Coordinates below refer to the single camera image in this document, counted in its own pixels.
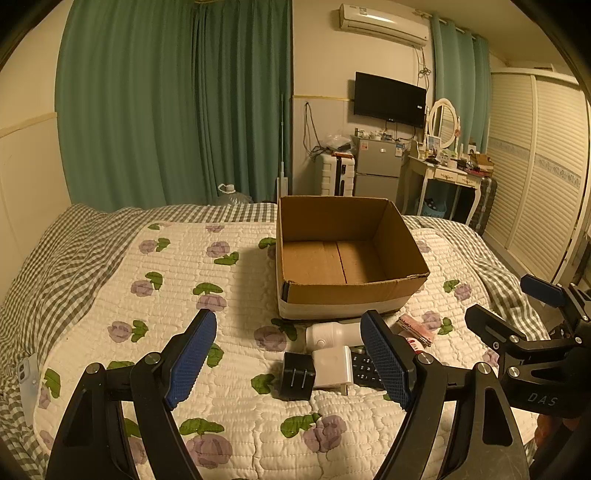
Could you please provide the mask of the pink rose-pattern case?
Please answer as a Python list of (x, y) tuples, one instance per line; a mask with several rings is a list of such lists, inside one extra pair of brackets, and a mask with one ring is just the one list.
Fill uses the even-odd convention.
[(433, 345), (433, 332), (410, 315), (401, 315), (396, 322), (396, 326), (401, 329), (400, 334), (407, 338), (407, 341), (416, 351), (423, 351)]

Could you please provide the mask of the black remote control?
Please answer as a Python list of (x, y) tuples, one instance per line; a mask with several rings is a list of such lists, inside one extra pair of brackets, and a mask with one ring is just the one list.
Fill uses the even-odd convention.
[(383, 391), (384, 385), (366, 349), (363, 346), (353, 347), (351, 357), (353, 382), (360, 387)]

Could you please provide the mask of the white bottle red cap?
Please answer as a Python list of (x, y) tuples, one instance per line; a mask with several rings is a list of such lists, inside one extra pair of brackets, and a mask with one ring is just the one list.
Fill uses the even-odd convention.
[(361, 324), (359, 322), (312, 324), (305, 329), (305, 344), (308, 351), (341, 346), (358, 347), (363, 345)]

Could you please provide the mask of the black power adapter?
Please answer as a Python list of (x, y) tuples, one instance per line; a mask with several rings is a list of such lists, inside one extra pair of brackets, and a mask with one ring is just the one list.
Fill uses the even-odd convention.
[(308, 354), (284, 353), (279, 389), (280, 400), (308, 401), (314, 387), (314, 358)]

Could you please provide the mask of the white phone on bed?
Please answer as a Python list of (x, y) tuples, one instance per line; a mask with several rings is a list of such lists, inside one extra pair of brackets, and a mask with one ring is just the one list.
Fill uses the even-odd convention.
[(36, 353), (23, 358), (19, 362), (17, 379), (25, 423), (28, 427), (31, 427), (33, 425), (33, 414), (35, 405), (37, 404), (40, 380), (39, 362)]

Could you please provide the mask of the grey checked bed sheet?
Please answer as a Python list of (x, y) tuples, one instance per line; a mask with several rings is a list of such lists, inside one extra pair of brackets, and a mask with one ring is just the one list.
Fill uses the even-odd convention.
[[(66, 210), (43, 234), (14, 279), (1, 308), (1, 434), (29, 479), (46, 476), (47, 453), (25, 423), (17, 367), (36, 353), (43, 366), (61, 335), (88, 313), (117, 271), (132, 240), (152, 224), (274, 223), (277, 207), (180, 205), (104, 213), (84, 205)], [(273, 240), (276, 265), (276, 236)]]

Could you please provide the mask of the floral quilted blanket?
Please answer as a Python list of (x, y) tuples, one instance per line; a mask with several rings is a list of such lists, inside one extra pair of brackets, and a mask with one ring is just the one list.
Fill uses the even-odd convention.
[[(501, 314), (528, 340), (547, 339), (519, 280), (463, 224), (407, 216), (431, 275), (385, 315), (433, 333), (427, 350), (443, 364), (496, 365), (467, 328), (468, 307)], [(152, 224), (132, 240), (117, 271), (82, 319), (61, 335), (43, 366), (33, 428), (49, 453), (84, 368), (130, 366), (160, 351), (211, 308), (217, 333), (187, 400), (172, 412), (204, 479), (372, 479), (405, 412), (385, 393), (353, 385), (276, 398), (283, 352), (307, 350), (307, 325), (277, 312), (274, 223)]]

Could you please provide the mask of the open cardboard box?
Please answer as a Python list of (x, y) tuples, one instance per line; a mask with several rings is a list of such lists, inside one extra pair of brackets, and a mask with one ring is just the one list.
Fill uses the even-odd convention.
[(396, 205), (386, 198), (286, 196), (276, 218), (280, 316), (359, 318), (403, 307), (429, 267)]

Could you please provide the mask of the white louvered wardrobe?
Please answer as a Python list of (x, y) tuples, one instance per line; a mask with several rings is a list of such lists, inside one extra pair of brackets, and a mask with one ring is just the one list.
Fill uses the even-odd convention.
[(497, 193), (486, 240), (520, 273), (557, 281), (588, 203), (590, 108), (577, 81), (493, 72), (487, 153)]

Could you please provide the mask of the oval vanity mirror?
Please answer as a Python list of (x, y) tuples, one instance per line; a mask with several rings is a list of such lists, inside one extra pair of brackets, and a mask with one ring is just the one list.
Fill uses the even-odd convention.
[(448, 98), (435, 101), (427, 116), (427, 135), (438, 137), (443, 149), (451, 147), (460, 137), (461, 119)]

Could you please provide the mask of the white flat mop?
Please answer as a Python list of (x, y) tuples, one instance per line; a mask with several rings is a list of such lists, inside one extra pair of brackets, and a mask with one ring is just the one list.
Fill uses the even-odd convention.
[(276, 177), (276, 200), (288, 195), (290, 190), (290, 178), (287, 175), (286, 163), (286, 108), (287, 100), (283, 92), (280, 93), (280, 146), (279, 146), (279, 169)]

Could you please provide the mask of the green curtain right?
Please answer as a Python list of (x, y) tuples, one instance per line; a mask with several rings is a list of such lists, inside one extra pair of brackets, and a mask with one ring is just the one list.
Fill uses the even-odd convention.
[(430, 20), (435, 63), (435, 98), (451, 101), (461, 120), (459, 143), (473, 141), (480, 152), (488, 145), (491, 108), (489, 42), (470, 30), (459, 30), (433, 13)]

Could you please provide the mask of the clear water jug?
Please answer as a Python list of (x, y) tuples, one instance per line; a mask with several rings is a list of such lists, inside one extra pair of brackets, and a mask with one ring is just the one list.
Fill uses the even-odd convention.
[(238, 192), (233, 184), (219, 184), (217, 186), (217, 206), (242, 206), (253, 202), (249, 195)]

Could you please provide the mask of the white air conditioner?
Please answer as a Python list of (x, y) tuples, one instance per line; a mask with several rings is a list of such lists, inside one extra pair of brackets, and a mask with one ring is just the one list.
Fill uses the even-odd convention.
[(351, 4), (339, 6), (339, 28), (420, 48), (425, 47), (429, 40), (426, 25)]

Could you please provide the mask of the green curtain left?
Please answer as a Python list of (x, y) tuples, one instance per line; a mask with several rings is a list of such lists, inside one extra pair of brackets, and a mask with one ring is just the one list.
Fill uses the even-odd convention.
[(103, 211), (276, 197), (289, 1), (76, 1), (55, 105), (70, 198)]

